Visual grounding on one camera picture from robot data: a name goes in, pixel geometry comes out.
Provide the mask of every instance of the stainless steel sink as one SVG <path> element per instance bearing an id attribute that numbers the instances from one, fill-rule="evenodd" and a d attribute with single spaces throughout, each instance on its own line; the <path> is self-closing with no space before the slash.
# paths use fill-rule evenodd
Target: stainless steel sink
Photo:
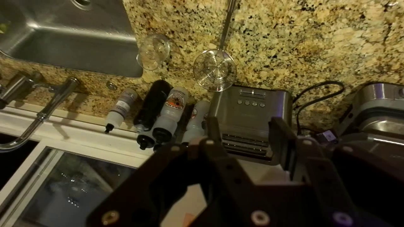
<path id="1" fill-rule="evenodd" d="M 122 0 L 0 0 L 0 54 L 127 78 L 142 74 Z"/>

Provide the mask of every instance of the granite countertop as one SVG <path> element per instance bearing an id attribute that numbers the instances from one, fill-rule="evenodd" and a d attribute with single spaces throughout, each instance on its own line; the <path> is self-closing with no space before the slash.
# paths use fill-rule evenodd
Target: granite countertop
<path id="1" fill-rule="evenodd" d="M 123 7 L 140 45 L 148 33 L 165 35 L 175 45 L 167 66 L 123 79 L 1 57 L 0 75 L 7 80 L 17 70 L 40 72 L 52 84 L 76 76 L 83 83 L 82 99 L 69 99 L 64 109 L 94 117 L 104 117 L 126 88 L 143 98 L 159 79 L 185 88 L 194 99 L 208 99 L 210 94 L 195 86 L 191 66 L 201 51 L 215 49 L 225 0 L 123 0 Z M 295 95 L 335 80 L 347 86 L 344 96 L 368 81 L 404 84 L 402 18 L 404 0 L 241 0 L 227 45 L 237 65 L 236 84 Z M 302 101 L 329 90 L 314 91 Z M 26 103 L 44 104 L 45 94 L 36 91 Z M 344 96 L 309 108 L 302 124 L 331 127 L 344 109 L 339 105 Z"/>

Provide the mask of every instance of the black cable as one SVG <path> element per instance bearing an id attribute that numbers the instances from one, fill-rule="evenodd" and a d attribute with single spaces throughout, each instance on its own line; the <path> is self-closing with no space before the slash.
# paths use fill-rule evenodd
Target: black cable
<path id="1" fill-rule="evenodd" d="M 314 99 L 313 101 L 309 101 L 301 107 L 295 107 L 292 110 L 296 110 L 296 114 L 295 114 L 295 124 L 296 124 L 296 130 L 297 130 L 297 136 L 301 133 L 301 129 L 300 129 L 300 122 L 299 122 L 299 115 L 300 113 L 313 105 L 313 104 L 316 104 L 316 103 L 320 103 L 320 101 L 324 101 L 324 100 L 328 100 L 330 98 L 334 98 L 334 96 L 338 96 L 340 95 L 343 91 L 344 91 L 344 85 L 342 83 L 338 83 L 338 81 L 324 81 L 324 83 L 320 83 L 320 84 L 316 84 L 316 85 L 313 85 L 305 90 L 302 90 L 300 94 L 297 94 L 294 99 L 292 99 L 292 104 L 295 104 L 304 94 L 311 91 L 311 90 L 315 90 L 315 89 L 319 89 L 321 86 L 329 86 L 329 85 L 334 85 L 334 86 L 338 86 L 339 90 L 333 93 L 333 94 L 329 94 L 326 96 L 323 96 L 323 98 L 319 98 L 319 99 Z"/>

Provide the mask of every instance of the black bottle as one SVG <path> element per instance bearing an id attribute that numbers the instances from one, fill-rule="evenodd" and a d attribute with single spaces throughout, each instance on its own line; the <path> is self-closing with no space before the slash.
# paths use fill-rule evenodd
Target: black bottle
<path id="1" fill-rule="evenodd" d="M 155 81 L 151 85 L 141 109 L 133 120 L 135 128 L 140 129 L 140 132 L 151 130 L 170 90 L 171 86 L 164 80 Z"/>

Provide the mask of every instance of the white bottle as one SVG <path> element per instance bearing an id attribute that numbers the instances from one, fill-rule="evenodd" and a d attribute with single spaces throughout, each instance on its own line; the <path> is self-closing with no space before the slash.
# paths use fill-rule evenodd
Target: white bottle
<path id="1" fill-rule="evenodd" d="M 137 100 L 137 94 L 127 89 L 117 100 L 113 109 L 105 117 L 104 133 L 108 134 L 114 128 L 119 128 L 128 117 L 131 108 Z"/>
<path id="2" fill-rule="evenodd" d="M 167 143 L 171 141 L 177 122 L 184 113 L 189 94 L 181 89 L 172 89 L 161 109 L 160 117 L 152 127 L 152 137 L 156 143 Z"/>
<path id="3" fill-rule="evenodd" d="M 190 120 L 188 122 L 188 125 L 186 125 L 186 132 L 184 133 L 184 137 L 181 139 L 183 144 L 188 144 L 191 141 L 205 136 L 201 128 L 201 124 L 209 112 L 209 107 L 210 107 L 210 103 L 208 101 L 198 101 L 194 105 L 191 110 Z"/>

